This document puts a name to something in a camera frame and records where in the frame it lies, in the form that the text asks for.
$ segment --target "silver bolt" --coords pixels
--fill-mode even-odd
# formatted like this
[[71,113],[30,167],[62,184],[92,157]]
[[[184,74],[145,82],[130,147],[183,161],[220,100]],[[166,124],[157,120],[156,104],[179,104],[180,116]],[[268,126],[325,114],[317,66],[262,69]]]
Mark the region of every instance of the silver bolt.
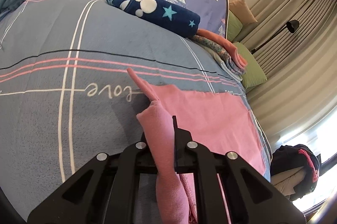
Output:
[[99,153],[97,156],[96,156],[97,160],[99,161],[103,161],[103,160],[106,160],[107,159],[107,154],[106,153]]
[[227,154],[227,157],[228,157],[229,159],[234,160],[234,159],[237,159],[237,158],[238,158],[238,154],[237,154],[236,152],[229,152],[229,153]]
[[198,143],[196,143],[195,141],[190,141],[187,143],[188,148],[191,149],[195,149],[196,147],[198,147]]
[[137,142],[136,143],[136,148],[137,149],[144,149],[146,147],[146,143],[145,142]]

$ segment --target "pink fabric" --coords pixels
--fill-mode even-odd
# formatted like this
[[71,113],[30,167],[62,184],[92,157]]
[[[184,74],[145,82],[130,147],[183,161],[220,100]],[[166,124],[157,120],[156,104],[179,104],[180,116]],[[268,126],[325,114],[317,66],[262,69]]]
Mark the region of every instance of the pink fabric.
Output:
[[248,62],[238,53],[238,49],[236,48],[236,46],[228,39],[225,39],[224,37],[205,29],[198,29],[197,35],[208,38],[218,45],[224,47],[239,68],[243,70],[246,68]]
[[151,101],[137,119],[158,168],[156,194],[164,224],[197,222],[193,174],[180,175],[179,179],[174,171],[172,115],[177,117],[180,128],[191,132],[194,141],[214,153],[235,151],[264,174],[258,132],[239,96],[181,91],[174,85],[155,86],[139,78],[131,68],[127,71]]
[[303,149],[299,149],[298,153],[304,154],[305,157],[307,158],[308,164],[309,164],[310,168],[312,168],[312,173],[313,173],[312,174],[312,182],[316,182],[318,180],[319,173],[318,173],[318,170],[315,169],[315,166],[312,163],[312,160],[311,160],[310,156],[308,155],[307,151],[303,150]]

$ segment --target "black clothing item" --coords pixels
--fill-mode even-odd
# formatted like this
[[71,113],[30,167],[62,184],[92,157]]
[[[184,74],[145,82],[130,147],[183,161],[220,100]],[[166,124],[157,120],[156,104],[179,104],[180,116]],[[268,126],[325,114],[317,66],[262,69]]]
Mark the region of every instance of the black clothing item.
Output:
[[294,187],[295,194],[290,196],[290,201],[294,201],[298,198],[302,198],[304,195],[311,193],[316,185],[316,182],[312,182],[313,169],[309,166],[308,160],[304,154],[300,154],[299,150],[305,150],[315,167],[315,170],[320,171],[320,162],[312,151],[303,144],[296,146],[281,146],[273,153],[273,160],[270,165],[270,175],[276,175],[278,173],[291,170],[298,167],[304,167],[306,175],[304,179]]

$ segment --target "pillow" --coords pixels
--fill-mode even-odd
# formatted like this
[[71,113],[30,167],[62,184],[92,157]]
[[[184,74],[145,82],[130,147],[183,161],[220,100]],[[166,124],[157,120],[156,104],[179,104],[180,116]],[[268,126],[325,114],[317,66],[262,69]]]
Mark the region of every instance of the pillow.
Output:
[[232,11],[242,24],[257,22],[245,0],[238,0],[230,3],[230,11]]
[[243,87],[247,89],[266,82],[267,77],[265,73],[245,45],[242,43],[234,43],[234,45],[237,47],[238,53],[248,62],[246,73],[242,75],[241,83]]
[[241,21],[229,10],[227,24],[227,39],[231,42],[241,31]]

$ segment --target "curtain pleat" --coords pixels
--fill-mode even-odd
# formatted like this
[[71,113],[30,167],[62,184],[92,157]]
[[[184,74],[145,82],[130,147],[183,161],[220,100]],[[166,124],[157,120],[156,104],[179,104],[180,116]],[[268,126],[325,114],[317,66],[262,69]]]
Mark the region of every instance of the curtain pleat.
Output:
[[337,105],[337,1],[260,0],[252,13],[258,22],[235,39],[250,50],[292,19],[296,33],[277,35],[254,54],[268,81],[247,93],[270,142],[300,134]]

